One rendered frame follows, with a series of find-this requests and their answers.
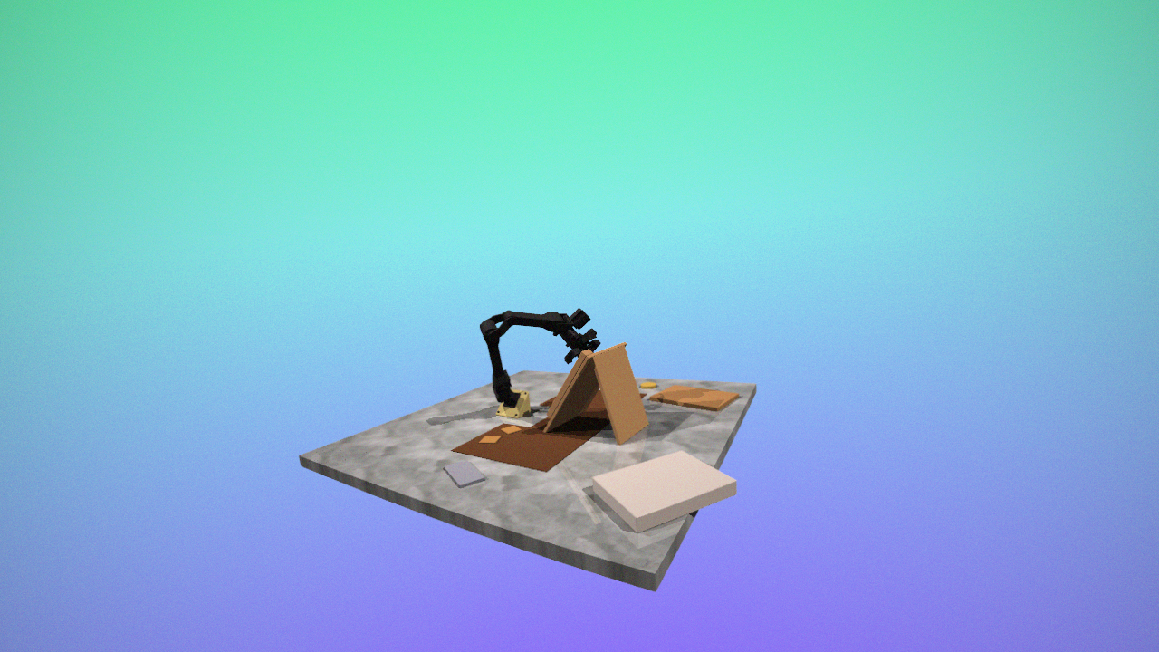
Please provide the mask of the tan flat rectangular card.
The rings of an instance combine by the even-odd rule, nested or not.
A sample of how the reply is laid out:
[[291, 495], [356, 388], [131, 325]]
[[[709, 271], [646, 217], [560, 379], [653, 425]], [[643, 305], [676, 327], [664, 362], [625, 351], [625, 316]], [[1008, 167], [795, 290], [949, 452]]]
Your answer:
[[739, 393], [735, 395], [735, 393], [717, 391], [717, 389], [672, 384], [672, 387], [661, 389], [661, 391], [650, 396], [649, 400], [658, 401], [658, 403], [704, 409], [704, 411], [720, 411], [721, 408], [727, 406], [738, 397]]

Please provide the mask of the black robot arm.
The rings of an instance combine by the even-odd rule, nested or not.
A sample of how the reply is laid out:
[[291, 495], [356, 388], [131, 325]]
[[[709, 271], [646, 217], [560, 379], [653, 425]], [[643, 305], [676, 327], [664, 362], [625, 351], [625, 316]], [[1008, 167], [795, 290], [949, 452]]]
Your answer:
[[[547, 312], [545, 314], [534, 314], [526, 312], [504, 312], [501, 314], [493, 315], [488, 321], [482, 321], [480, 323], [480, 329], [484, 342], [490, 354], [490, 362], [493, 362], [493, 391], [497, 397], [498, 403], [503, 403], [504, 406], [516, 408], [519, 393], [513, 393], [510, 390], [510, 378], [508, 376], [508, 371], [503, 369], [502, 361], [498, 352], [498, 340], [500, 337], [510, 329], [510, 327], [539, 327], [539, 329], [545, 329], [547, 331], [553, 331], [553, 337], [562, 337], [564, 340], [575, 334], [574, 329], [582, 329], [591, 321], [582, 309], [577, 309], [573, 315], [567, 313]], [[496, 329], [495, 323], [503, 322]], [[574, 327], [574, 329], [573, 329]], [[596, 339], [597, 332], [593, 329], [586, 331], [586, 334], [580, 334], [580, 337], [575, 337], [577, 346], [582, 347], [583, 343], [590, 345], [590, 340]]]

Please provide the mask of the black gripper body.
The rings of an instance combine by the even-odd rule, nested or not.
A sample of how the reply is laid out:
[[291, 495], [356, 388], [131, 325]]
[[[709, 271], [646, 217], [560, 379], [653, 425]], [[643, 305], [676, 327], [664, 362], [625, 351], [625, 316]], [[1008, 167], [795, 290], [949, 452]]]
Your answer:
[[574, 340], [575, 337], [580, 337], [580, 334], [577, 334], [576, 331], [575, 331], [575, 334], [571, 334], [570, 337], [568, 337], [566, 339], [566, 343], [567, 343], [566, 347], [570, 347], [570, 351], [568, 352], [568, 354], [564, 358], [564, 360], [566, 360], [567, 364], [573, 362], [574, 358], [578, 358], [580, 353], [582, 351], [584, 351], [584, 350], [592, 350], [592, 347], [595, 347], [595, 350], [596, 350], [599, 345], [602, 345], [600, 340], [591, 340], [590, 345], [585, 342], [585, 343], [583, 343], [583, 346], [580, 347], [580, 346], [577, 346], [576, 340]]

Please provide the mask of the grey flat square tile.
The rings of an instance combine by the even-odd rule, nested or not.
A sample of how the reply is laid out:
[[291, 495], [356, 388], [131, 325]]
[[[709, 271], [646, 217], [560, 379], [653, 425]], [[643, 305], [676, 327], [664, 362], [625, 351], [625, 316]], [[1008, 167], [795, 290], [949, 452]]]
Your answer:
[[474, 485], [484, 479], [484, 476], [475, 470], [474, 466], [469, 464], [468, 461], [444, 466], [444, 469], [449, 472], [450, 477], [455, 479], [455, 485], [459, 488]]

